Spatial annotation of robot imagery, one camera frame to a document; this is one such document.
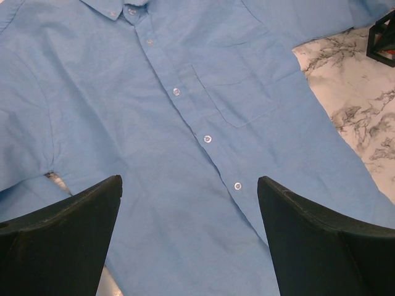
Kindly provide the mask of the light blue button shirt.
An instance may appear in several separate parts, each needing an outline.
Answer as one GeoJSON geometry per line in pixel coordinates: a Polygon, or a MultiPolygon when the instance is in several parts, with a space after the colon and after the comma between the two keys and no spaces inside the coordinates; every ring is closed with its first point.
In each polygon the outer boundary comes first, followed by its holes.
{"type": "Polygon", "coordinates": [[[278,295],[257,181],[394,227],[294,47],[393,1],[3,1],[1,219],[120,175],[124,295],[278,295]]]}

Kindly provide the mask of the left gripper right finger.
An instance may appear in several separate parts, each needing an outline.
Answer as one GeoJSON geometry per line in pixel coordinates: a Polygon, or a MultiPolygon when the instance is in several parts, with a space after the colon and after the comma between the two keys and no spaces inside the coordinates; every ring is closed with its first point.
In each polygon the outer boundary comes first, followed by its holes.
{"type": "Polygon", "coordinates": [[[281,295],[394,295],[394,229],[342,215],[263,176],[260,212],[281,295]]]}

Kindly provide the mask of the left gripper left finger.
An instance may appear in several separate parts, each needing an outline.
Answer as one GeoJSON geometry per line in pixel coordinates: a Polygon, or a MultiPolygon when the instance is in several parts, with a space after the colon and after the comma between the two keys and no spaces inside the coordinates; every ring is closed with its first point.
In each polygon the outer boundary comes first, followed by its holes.
{"type": "Polygon", "coordinates": [[[95,295],[121,197],[115,175],[1,222],[1,295],[95,295]]]}

